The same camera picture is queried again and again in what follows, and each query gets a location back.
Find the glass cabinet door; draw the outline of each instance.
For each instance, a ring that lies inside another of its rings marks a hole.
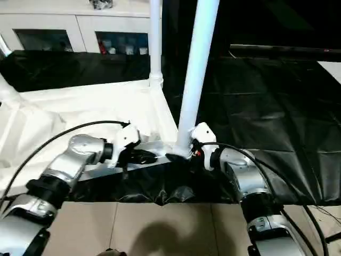
[[[86,51],[74,15],[0,14],[0,34],[11,51]]]
[[[78,15],[87,52],[103,54],[149,54],[149,18]]]
[[[14,29],[25,50],[73,52],[68,34],[62,29]]]
[[[96,38],[102,54],[148,54],[147,33],[98,32]]]

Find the black cable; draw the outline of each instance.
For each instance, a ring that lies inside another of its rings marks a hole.
[[[313,213],[310,211],[309,207],[305,204],[303,204],[302,200],[300,200],[299,194],[296,191],[296,189],[294,188],[294,186],[288,182],[288,180],[286,179],[286,177],[284,177],[281,173],[279,173],[275,168],[269,166],[268,164],[264,163],[262,160],[260,159],[256,159],[260,164],[264,165],[265,167],[267,167],[269,170],[271,170],[273,173],[275,173],[276,175],[278,175],[284,182],[285,184],[290,188],[290,190],[294,193],[294,195],[297,197],[297,199],[300,201],[300,203],[302,204],[302,207],[304,208],[304,210],[306,211],[306,213],[308,214],[309,218],[311,219],[311,221],[314,224],[314,227],[316,229],[316,231],[319,234],[320,240],[321,240],[321,244],[322,244],[322,248],[323,248],[323,255],[324,256],[329,256],[329,251],[328,251],[328,245],[326,242],[326,238],[323,234],[323,231],[320,227],[320,225],[318,224],[318,222],[316,221],[315,216],[313,215]]]
[[[337,241],[337,240],[340,240],[340,239],[341,239],[341,232],[326,237],[326,242],[327,242],[327,244],[330,244],[330,243]]]
[[[299,201],[301,201],[301,198],[298,194],[298,192],[296,191],[296,189],[294,188],[293,185],[291,185],[290,182],[288,182],[288,180],[286,179],[286,177],[284,177],[282,174],[280,174],[276,169],[272,168],[271,166],[269,166],[268,164],[264,163],[263,161],[259,160],[259,159],[254,159],[252,156],[250,156],[248,153],[246,153],[244,150],[240,149],[240,148],[237,148],[235,146],[232,146],[232,145],[229,145],[229,144],[226,144],[226,143],[219,143],[219,142],[205,142],[205,143],[200,143],[201,146],[204,146],[204,145],[218,145],[218,146],[222,146],[222,147],[225,147],[225,148],[231,148],[231,149],[234,149],[235,151],[238,151],[239,153],[243,154],[244,156],[248,157],[260,170],[260,172],[262,173],[264,179],[266,180],[266,183],[271,191],[271,193],[273,194],[273,196],[275,198],[277,198],[276,196],[276,193],[275,193],[275,190],[272,186],[272,184],[270,183],[270,179],[269,177],[267,176],[266,172],[264,171],[264,169],[261,167],[261,164],[264,165],[265,167],[267,167],[269,170],[271,170],[273,173],[275,173],[276,175],[278,175],[285,183],[286,185],[290,188],[290,190],[292,190],[292,192],[295,194],[295,196],[297,197],[297,199]],[[327,243],[326,243],[326,239],[324,237],[324,234],[321,230],[321,227],[319,226],[318,222],[316,221],[314,215],[312,214],[312,212],[310,211],[310,209],[304,205],[302,202],[301,202],[304,210],[307,212],[308,216],[310,217],[311,221],[313,222],[318,234],[319,234],[319,237],[321,239],[321,244],[322,244],[322,247],[323,247],[323,255],[324,256],[329,256],[329,251],[328,251],[328,246],[327,246]],[[306,243],[306,245],[308,246],[309,250],[311,250],[311,253],[313,255],[317,255],[315,249],[313,248],[313,246],[311,245],[311,243],[309,242],[309,240],[307,239],[307,237],[303,234],[303,232],[300,230],[300,228],[295,224],[295,226],[297,227],[297,232],[302,236],[302,239],[304,240],[304,242]]]
[[[46,147],[49,143],[51,143],[52,141],[58,139],[59,137],[62,137],[63,135],[73,132],[74,130],[86,127],[86,126],[90,126],[90,125],[95,125],[95,124],[120,124],[123,128],[128,126],[128,123],[124,123],[124,122],[119,122],[119,121],[95,121],[95,122],[90,122],[90,123],[85,123],[85,124],[81,124],[78,126],[75,126],[73,128],[70,128],[66,131],[63,131],[59,134],[57,134],[56,136],[50,138],[49,140],[47,140],[45,143],[43,143],[40,147],[38,147],[36,150],[33,151],[32,154],[30,154],[25,161],[23,161],[23,163],[19,166],[19,168],[16,170],[16,172],[14,173],[12,179],[10,180],[9,184],[7,185],[5,192],[0,200],[0,209],[2,207],[2,205],[4,204],[4,201],[7,198],[7,194],[9,193],[14,180],[16,179],[16,177],[18,176],[18,174],[21,172],[21,170],[24,168],[24,166],[39,152],[41,151],[44,147]]]
[[[284,217],[287,218],[287,220],[289,221],[289,223],[293,226],[293,228],[298,232],[298,234],[300,235],[300,237],[302,238],[302,240],[304,241],[304,243],[308,246],[310,252],[312,253],[313,256],[318,256],[315,248],[313,247],[313,245],[310,243],[309,239],[306,237],[306,235],[304,235],[303,231],[299,228],[299,226],[293,221],[293,219],[289,216],[289,214],[282,209],[281,210],[282,214]]]
[[[317,209],[319,212],[321,212],[321,213],[323,213],[323,214],[325,214],[325,215],[327,215],[327,216],[332,217],[332,218],[333,218],[337,223],[339,223],[340,226],[341,226],[341,218],[338,218],[338,217],[334,216],[333,214],[331,214],[330,212],[328,212],[326,209],[324,209],[324,208],[322,208],[322,207],[320,207],[320,206],[318,206],[318,205],[314,205],[313,208]]]

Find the black tarp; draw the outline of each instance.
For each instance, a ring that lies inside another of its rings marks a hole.
[[[148,57],[89,53],[14,52],[0,72],[18,91],[146,79]],[[164,93],[178,122],[186,63],[164,61]],[[252,152],[297,189],[306,204],[340,204],[341,85],[315,61],[212,59],[197,122],[217,141]],[[268,171],[280,200],[297,204]],[[73,201],[234,203],[221,172],[168,163],[80,182]]]

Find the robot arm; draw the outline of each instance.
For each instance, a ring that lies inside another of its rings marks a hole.
[[[18,196],[0,219],[0,255],[38,256],[44,251],[47,231],[86,165],[113,159],[138,145],[139,133],[129,125],[114,143],[89,135],[73,136],[66,151],[57,156],[37,180],[30,180],[28,192]]]
[[[198,142],[215,142],[216,138],[206,123],[199,124],[192,132]],[[252,242],[250,256],[305,256],[288,220],[274,203],[264,177],[257,166],[245,155],[217,145],[204,145],[199,155],[204,155],[208,171],[215,167],[226,173],[232,181],[237,200],[247,221]]]

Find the white pole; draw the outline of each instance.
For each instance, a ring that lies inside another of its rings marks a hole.
[[[190,157],[191,132],[196,124],[202,85],[207,67],[220,0],[198,0],[187,66],[185,88],[174,153]]]
[[[160,0],[150,0],[150,86],[163,85],[161,72]]]
[[[0,50],[4,53],[5,56],[8,56],[12,53],[12,51],[7,47],[1,35],[0,35]]]

